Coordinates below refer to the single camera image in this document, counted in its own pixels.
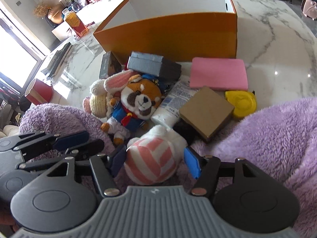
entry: red paper cup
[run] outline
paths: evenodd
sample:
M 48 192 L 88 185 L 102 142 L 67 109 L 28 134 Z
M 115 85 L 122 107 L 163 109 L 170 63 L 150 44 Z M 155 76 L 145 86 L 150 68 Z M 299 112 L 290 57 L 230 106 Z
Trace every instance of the red paper cup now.
M 44 103 L 49 103 L 52 95 L 53 87 L 45 84 L 38 79 L 34 79 L 31 81 L 24 94 L 24 96 L 36 106 Z

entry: metal pin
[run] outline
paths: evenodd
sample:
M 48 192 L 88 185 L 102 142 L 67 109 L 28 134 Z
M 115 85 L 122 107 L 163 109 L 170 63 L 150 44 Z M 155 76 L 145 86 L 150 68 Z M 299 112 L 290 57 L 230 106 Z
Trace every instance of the metal pin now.
M 195 196 L 204 196 L 207 194 L 207 190 L 204 188 L 194 188 L 191 190 L 191 194 L 195 195 Z
M 116 188 L 109 188 L 109 189 L 105 189 L 103 193 L 104 195 L 108 197 L 115 197 L 119 195 L 120 191 Z

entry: pink box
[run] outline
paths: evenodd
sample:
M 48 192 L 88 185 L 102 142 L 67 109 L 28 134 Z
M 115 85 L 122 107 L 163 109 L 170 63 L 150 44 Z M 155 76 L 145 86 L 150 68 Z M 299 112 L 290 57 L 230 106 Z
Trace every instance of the pink box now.
M 248 79 L 243 60 L 193 58 L 190 87 L 203 86 L 213 90 L 248 90 Z

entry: pink bunny ear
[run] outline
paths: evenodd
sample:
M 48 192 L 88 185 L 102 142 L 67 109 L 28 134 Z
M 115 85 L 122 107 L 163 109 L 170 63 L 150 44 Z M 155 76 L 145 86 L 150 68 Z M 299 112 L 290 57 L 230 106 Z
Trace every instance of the pink bunny ear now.
M 82 101 L 82 107 L 84 108 L 85 112 L 91 114 L 90 104 L 89 104 L 90 97 L 85 97 Z
M 104 83 L 104 88 L 110 94 L 116 91 L 122 91 L 129 82 L 129 78 L 136 75 L 133 70 L 122 71 L 107 78 Z

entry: stuffed animal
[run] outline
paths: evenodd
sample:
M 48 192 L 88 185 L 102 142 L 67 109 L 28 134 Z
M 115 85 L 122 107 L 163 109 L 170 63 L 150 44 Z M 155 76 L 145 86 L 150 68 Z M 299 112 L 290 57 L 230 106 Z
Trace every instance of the stuffed animal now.
M 105 90 L 117 91 L 119 86 L 116 79 L 121 79 L 121 73 L 109 77 L 105 81 Z M 149 74 L 136 74 L 129 78 L 126 86 L 121 91 L 120 100 L 113 98 L 110 106 L 114 111 L 112 116 L 101 128 L 103 131 L 114 134 L 114 144 L 123 144 L 130 137 L 130 132 L 143 126 L 150 119 L 156 108 L 161 103 L 161 89 L 166 85 L 157 77 Z
M 121 74 L 123 83 L 135 75 L 132 70 L 125 71 Z M 119 90 L 113 90 L 113 93 L 105 90 L 105 79 L 97 80 L 90 86 L 90 97 L 86 97 L 83 100 L 82 106 L 87 113 L 94 115 L 97 118 L 109 118 L 112 114 L 113 108 L 109 105 L 110 100 L 113 97 L 120 97 L 120 93 L 116 93 Z
M 186 147 L 186 140 L 173 129 L 156 125 L 128 142 L 126 173 L 136 184 L 161 183 L 175 173 Z

